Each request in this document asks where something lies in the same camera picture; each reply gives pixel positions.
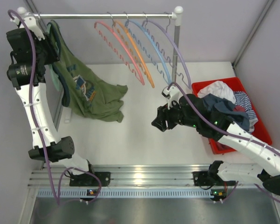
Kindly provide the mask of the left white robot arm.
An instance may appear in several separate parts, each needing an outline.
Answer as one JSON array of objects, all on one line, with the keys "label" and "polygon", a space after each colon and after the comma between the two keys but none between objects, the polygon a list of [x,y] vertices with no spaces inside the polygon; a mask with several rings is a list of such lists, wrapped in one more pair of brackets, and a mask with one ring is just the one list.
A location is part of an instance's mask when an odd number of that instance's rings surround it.
[{"label": "left white robot arm", "polygon": [[33,32],[28,34],[24,28],[19,28],[8,31],[7,40],[13,49],[7,77],[25,108],[33,138],[29,157],[72,167],[73,175],[80,175],[85,185],[92,185],[96,181],[92,165],[75,153],[70,136],[60,137],[49,111],[45,66],[58,61],[58,55],[48,35],[37,38]]}]

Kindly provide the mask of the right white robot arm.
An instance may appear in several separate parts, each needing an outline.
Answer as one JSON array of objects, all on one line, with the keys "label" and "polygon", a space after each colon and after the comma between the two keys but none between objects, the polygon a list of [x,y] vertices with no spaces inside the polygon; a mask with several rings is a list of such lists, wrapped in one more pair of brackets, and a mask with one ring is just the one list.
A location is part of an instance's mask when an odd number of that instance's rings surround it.
[{"label": "right white robot arm", "polygon": [[238,123],[241,115],[212,109],[205,100],[193,94],[182,96],[171,106],[157,108],[152,126],[164,132],[177,125],[195,128],[203,137],[229,146],[249,157],[253,164],[214,161],[207,171],[207,184],[246,182],[262,185],[280,196],[280,151],[255,138]]}]

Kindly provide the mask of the green hanger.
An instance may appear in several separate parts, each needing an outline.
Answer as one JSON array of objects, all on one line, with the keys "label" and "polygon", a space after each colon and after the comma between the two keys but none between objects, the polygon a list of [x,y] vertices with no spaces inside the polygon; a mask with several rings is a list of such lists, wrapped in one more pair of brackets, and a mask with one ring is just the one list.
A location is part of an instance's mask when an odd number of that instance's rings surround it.
[{"label": "green hanger", "polygon": [[[50,28],[51,28],[51,25],[48,24],[47,25],[48,34],[50,34]],[[56,52],[59,53],[59,48],[58,48],[57,44],[55,44],[55,49],[56,49]],[[56,74],[55,71],[53,70],[53,64],[49,64],[49,71],[50,71],[51,79],[52,79],[55,89],[58,92],[60,92],[63,87],[62,87],[61,82],[59,81],[58,74]]]}]

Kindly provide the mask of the green tank top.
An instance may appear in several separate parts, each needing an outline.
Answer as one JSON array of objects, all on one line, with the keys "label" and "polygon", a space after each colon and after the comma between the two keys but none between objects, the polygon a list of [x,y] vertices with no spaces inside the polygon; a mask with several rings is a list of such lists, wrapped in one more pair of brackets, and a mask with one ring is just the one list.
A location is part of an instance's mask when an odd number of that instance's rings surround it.
[{"label": "green tank top", "polygon": [[50,73],[63,88],[62,106],[70,108],[81,117],[122,122],[124,115],[120,109],[128,87],[109,84],[99,78],[70,51],[58,23],[51,20],[47,26],[59,56],[59,61],[50,66]]}]

